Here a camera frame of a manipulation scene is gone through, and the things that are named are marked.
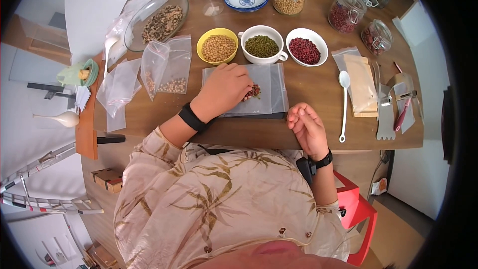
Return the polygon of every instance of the ladder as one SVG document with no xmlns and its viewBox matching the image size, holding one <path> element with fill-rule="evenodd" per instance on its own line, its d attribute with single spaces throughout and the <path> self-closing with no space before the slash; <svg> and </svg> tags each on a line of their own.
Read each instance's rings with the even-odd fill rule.
<svg viewBox="0 0 478 269">
<path fill-rule="evenodd" d="M 56 214 L 96 214 L 103 213 L 101 208 L 92 208 L 91 200 L 55 200 L 30 197 L 25 184 L 25 179 L 34 173 L 60 162 L 75 154 L 75 143 L 63 146 L 56 151 L 50 151 L 38 160 L 28 164 L 22 169 L 8 176 L 0 182 L 0 203 L 23 208 L 30 211 L 56 213 Z M 26 196 L 10 194 L 7 189 L 22 184 Z"/>
</svg>

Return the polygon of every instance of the red stool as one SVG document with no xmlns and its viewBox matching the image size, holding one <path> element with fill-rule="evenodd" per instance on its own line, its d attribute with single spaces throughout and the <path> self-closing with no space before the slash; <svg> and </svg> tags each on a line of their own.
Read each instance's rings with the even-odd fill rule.
<svg viewBox="0 0 478 269">
<path fill-rule="evenodd" d="M 334 175 L 344 185 L 343 187 L 337 188 L 338 207 L 340 209 L 346 209 L 347 211 L 345 216 L 342 217 L 343 227 L 349 229 L 370 218 L 360 250 L 358 253 L 350 254 L 347 259 L 347 263 L 360 266 L 372 242 L 373 231 L 375 229 L 375 223 L 377 222 L 377 211 L 360 195 L 357 185 L 336 171 L 334 171 Z"/>
</svg>

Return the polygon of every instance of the wooden table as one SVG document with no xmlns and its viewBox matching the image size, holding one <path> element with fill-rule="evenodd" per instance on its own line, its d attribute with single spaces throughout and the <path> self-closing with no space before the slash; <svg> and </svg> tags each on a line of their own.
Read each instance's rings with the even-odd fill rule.
<svg viewBox="0 0 478 269">
<path fill-rule="evenodd" d="M 386 10 L 369 8 L 355 32 L 341 34 L 336 32 L 327 21 L 327 13 L 332 1 L 306 0 L 302 13 L 297 16 L 279 14 L 273 8 L 272 0 L 264 8 L 254 13 L 239 13 L 224 6 L 224 11 L 214 17 L 203 16 L 200 9 L 196 5 L 191 4 L 187 20 L 182 29 L 176 34 L 190 34 L 192 38 L 193 57 L 189 72 L 187 94 L 157 93 L 154 101 L 151 102 L 143 87 L 135 95 L 132 102 L 126 106 L 127 127 L 114 131 L 114 133 L 146 136 L 158 125 L 179 112 L 183 104 L 191 101 L 199 93 L 202 69 L 211 67 L 210 64 L 203 62 L 195 51 L 197 41 L 203 33 L 216 27 L 228 28 L 235 33 L 239 33 L 254 25 L 267 25 L 281 33 L 284 40 L 292 29 L 305 27 L 319 33 L 327 43 L 329 56 L 323 65 L 306 68 L 298 65 L 289 57 L 284 62 L 284 75 L 289 105 L 293 106 L 299 102 L 306 102 L 317 111 L 326 127 L 327 141 L 331 150 L 421 147 L 423 143 L 423 124 L 415 107 L 415 124 L 405 134 L 399 132 L 395 140 L 379 141 L 376 139 L 378 127 L 376 118 L 353 117 L 350 101 L 347 110 L 347 140 L 344 143 L 338 141 L 342 127 L 343 89 L 338 83 L 339 71 L 332 58 L 331 51 L 357 46 L 362 56 L 374 58 L 382 65 L 382 83 L 386 83 L 391 76 L 398 73 L 398 70 L 393 65 L 393 61 L 396 61 L 404 72 L 409 73 L 413 77 L 415 89 L 419 93 L 420 100 L 421 91 L 410 48 L 391 21 L 396 15 L 392 15 Z M 394 37 L 391 50 L 377 58 L 366 49 L 360 38 L 362 29 L 375 18 L 385 22 Z M 141 53 L 128 51 L 120 61 L 124 58 L 133 60 L 140 57 Z M 244 58 L 240 47 L 232 63 L 249 63 Z M 104 69 L 104 61 L 103 66 L 100 66 L 97 87 L 103 79 L 102 69 Z M 94 129 L 106 131 L 106 128 L 106 111 L 97 102 L 94 109 Z M 191 141 L 227 146 L 300 148 L 296 137 L 287 128 L 285 119 L 218 118 L 205 133 L 194 136 Z"/>
</svg>

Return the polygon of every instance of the white spoon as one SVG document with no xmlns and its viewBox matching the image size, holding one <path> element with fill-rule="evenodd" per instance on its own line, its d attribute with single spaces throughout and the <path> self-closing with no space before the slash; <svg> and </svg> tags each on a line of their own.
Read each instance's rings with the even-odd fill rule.
<svg viewBox="0 0 478 269">
<path fill-rule="evenodd" d="M 111 47 L 120 39 L 117 37 L 111 37 L 106 39 L 105 41 L 105 72 L 103 73 L 103 81 L 106 78 L 106 74 L 108 74 L 108 52 L 110 51 Z"/>
<path fill-rule="evenodd" d="M 47 116 L 39 116 L 33 115 L 33 117 L 44 117 L 44 118 L 51 118 L 58 122 L 60 122 L 63 126 L 71 128 L 76 126 L 80 122 L 80 117 L 73 111 L 65 111 L 56 117 L 47 117 Z"/>
<path fill-rule="evenodd" d="M 347 120 L 347 87 L 350 86 L 350 76 L 349 73 L 342 71 L 338 75 L 338 81 L 340 85 L 344 88 L 344 118 L 342 119 L 342 134 L 338 141 L 345 142 L 345 122 Z"/>
</svg>

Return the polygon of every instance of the hand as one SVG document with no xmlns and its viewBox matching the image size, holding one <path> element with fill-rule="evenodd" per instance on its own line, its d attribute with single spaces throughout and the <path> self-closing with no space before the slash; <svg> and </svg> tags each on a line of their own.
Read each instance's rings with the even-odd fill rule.
<svg viewBox="0 0 478 269">
<path fill-rule="evenodd" d="M 246 67 L 236 63 L 217 66 L 207 78 L 191 110 L 204 123 L 234 108 L 252 90 L 254 82 Z"/>
<path fill-rule="evenodd" d="M 312 107 L 306 103 L 298 103 L 289 109 L 287 126 L 292 129 L 300 146 L 310 158 L 319 161 L 327 156 L 324 123 Z"/>
</svg>

